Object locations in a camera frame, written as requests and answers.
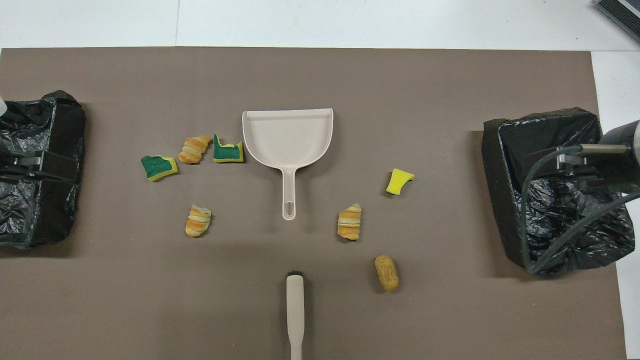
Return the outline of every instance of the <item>black plastic bag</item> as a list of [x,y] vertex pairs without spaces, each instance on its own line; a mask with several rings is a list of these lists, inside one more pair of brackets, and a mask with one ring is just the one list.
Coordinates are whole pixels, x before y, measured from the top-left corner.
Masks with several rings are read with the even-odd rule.
[[[602,137],[596,115],[580,108],[531,114],[517,120],[484,123],[482,155],[493,214],[507,257],[523,266],[518,234],[520,183],[526,154],[556,146],[597,143]],[[576,221],[620,197],[592,179],[537,179],[527,202],[529,259],[532,263]],[[606,266],[631,253],[634,229],[626,207],[585,227],[543,265],[541,275]]]
[[84,111],[58,90],[35,101],[6,101],[0,151],[48,151],[77,162],[76,183],[0,181],[0,245],[29,248],[65,239],[74,223],[84,161]]

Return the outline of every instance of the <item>white dustpan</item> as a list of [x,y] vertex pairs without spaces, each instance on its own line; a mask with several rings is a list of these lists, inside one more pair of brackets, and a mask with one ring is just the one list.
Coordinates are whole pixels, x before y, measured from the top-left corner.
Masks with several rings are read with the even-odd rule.
[[282,217],[296,217],[296,170],[324,155],[333,134],[333,109],[245,111],[246,150],[282,171]]

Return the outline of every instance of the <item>brown table mat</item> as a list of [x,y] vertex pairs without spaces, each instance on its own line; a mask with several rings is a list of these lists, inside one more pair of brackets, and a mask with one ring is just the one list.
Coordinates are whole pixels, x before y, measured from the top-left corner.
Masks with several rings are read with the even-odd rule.
[[[397,49],[3,49],[0,94],[62,89],[88,116],[69,239],[0,250],[3,359],[283,359],[284,279],[305,275],[305,359],[625,357],[614,266],[546,280],[500,245],[482,124],[597,112],[589,53]],[[242,140],[244,110],[332,107],[333,141],[296,178],[255,161],[179,163],[145,179],[144,155],[187,136]],[[416,180],[394,197],[390,171]],[[335,234],[359,202],[361,240]],[[214,214],[184,234],[192,204]],[[373,259],[395,259],[382,293]]]

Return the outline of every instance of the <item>black cable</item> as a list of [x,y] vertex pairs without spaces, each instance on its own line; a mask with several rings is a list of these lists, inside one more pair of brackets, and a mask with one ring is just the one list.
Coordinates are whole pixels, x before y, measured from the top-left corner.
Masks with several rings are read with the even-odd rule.
[[569,147],[564,147],[562,149],[551,152],[550,154],[542,157],[542,159],[538,160],[530,169],[527,177],[525,178],[524,183],[522,184],[522,193],[520,197],[520,240],[522,242],[522,257],[524,261],[524,266],[527,271],[532,274],[539,272],[544,266],[544,264],[556,254],[558,251],[568,240],[570,240],[574,235],[576,235],[580,230],[583,230],[584,226],[588,225],[590,222],[596,220],[602,215],[619,208],[624,205],[624,203],[629,202],[634,199],[640,198],[640,192],[631,193],[624,197],[620,197],[614,201],[609,202],[605,206],[597,209],[596,211],[591,212],[584,218],[580,219],[578,222],[573,224],[569,230],[565,231],[562,235],[558,236],[556,240],[551,244],[551,246],[538,258],[538,261],[534,265],[531,262],[531,257],[529,255],[529,237],[527,235],[527,198],[529,196],[529,183],[536,175],[538,170],[544,164],[549,162],[550,160],[556,158],[558,155],[569,154],[569,155],[578,155],[582,151],[582,146],[574,145]]

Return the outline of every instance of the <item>hole in dustpan handle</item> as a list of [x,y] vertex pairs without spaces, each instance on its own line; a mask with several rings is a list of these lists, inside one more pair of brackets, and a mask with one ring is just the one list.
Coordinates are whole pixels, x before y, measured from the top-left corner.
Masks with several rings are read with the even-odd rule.
[[282,217],[296,217],[296,171],[282,170]]

